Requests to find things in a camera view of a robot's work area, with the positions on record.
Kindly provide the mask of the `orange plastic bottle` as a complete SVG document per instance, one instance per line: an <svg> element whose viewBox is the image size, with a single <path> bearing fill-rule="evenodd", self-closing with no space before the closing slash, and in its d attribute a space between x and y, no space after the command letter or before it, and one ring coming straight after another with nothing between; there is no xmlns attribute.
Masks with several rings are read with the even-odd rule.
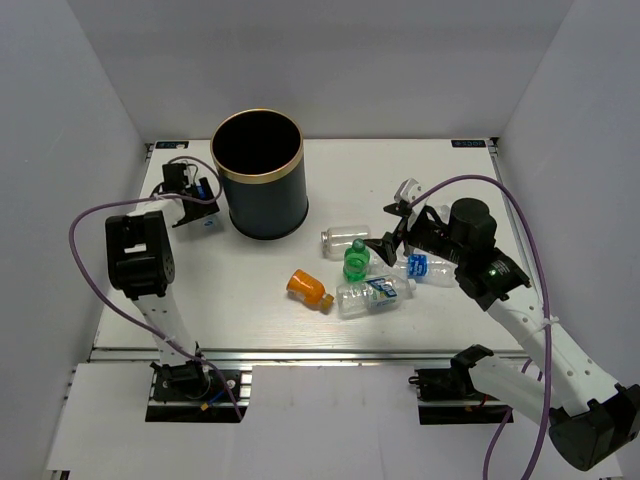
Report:
<svg viewBox="0 0 640 480"><path fill-rule="evenodd" d="M286 291L308 307L321 312L328 312L333 306L334 296L318 279L301 269L292 274L287 282Z"/></svg>

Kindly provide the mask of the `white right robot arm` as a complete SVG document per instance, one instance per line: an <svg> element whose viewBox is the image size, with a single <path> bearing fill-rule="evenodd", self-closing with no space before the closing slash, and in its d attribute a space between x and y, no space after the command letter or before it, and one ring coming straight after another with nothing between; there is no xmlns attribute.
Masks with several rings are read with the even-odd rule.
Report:
<svg viewBox="0 0 640 480"><path fill-rule="evenodd" d="M461 397L487 393L545 427L556 451L588 471L639 435L639 387L624 386L543 312L529 277L496 247L497 223L474 198L453 203L448 221L430 206L415 213L400 200L384 208L395 229L367 245L389 266L399 247L439 256L456 267L461 290L497 321L544 372L543 382L512 371L477 345L452 361L451 384Z"/></svg>

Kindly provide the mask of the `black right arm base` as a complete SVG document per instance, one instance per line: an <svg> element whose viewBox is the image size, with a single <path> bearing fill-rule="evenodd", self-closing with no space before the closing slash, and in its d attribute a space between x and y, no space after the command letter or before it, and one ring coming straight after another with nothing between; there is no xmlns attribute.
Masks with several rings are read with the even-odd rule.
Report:
<svg viewBox="0 0 640 480"><path fill-rule="evenodd" d="M479 360L494 358L492 350L472 345L456 354L447 368L422 368L408 378L416 389L422 426L499 424L508 407L497 398L476 390L469 371Z"/></svg>

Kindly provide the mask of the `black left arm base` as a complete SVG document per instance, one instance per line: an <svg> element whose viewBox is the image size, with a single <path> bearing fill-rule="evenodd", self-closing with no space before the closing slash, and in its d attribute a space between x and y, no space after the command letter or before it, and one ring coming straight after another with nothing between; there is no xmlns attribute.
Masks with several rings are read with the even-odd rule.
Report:
<svg viewBox="0 0 640 480"><path fill-rule="evenodd" d="M147 423L236 424L241 421L233 402L244 415L248 393L243 392L243 372L211 369L194 362L178 366L151 364L153 376L145 413Z"/></svg>

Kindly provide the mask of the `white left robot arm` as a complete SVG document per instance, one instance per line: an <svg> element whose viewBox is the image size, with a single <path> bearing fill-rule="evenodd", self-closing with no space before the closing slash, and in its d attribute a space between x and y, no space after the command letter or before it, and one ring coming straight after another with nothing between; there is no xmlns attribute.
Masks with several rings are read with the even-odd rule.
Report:
<svg viewBox="0 0 640 480"><path fill-rule="evenodd" d="M126 215L105 221L108 274L153 330L159 351L155 368L181 369L177 387L199 399L211 387L211 374L195 365L197 342L188 333L171 291L176 266L169 231L189 224L210 224L219 212L219 194L199 173L208 165L191 156L178 156L162 166L163 180L152 200Z"/></svg>

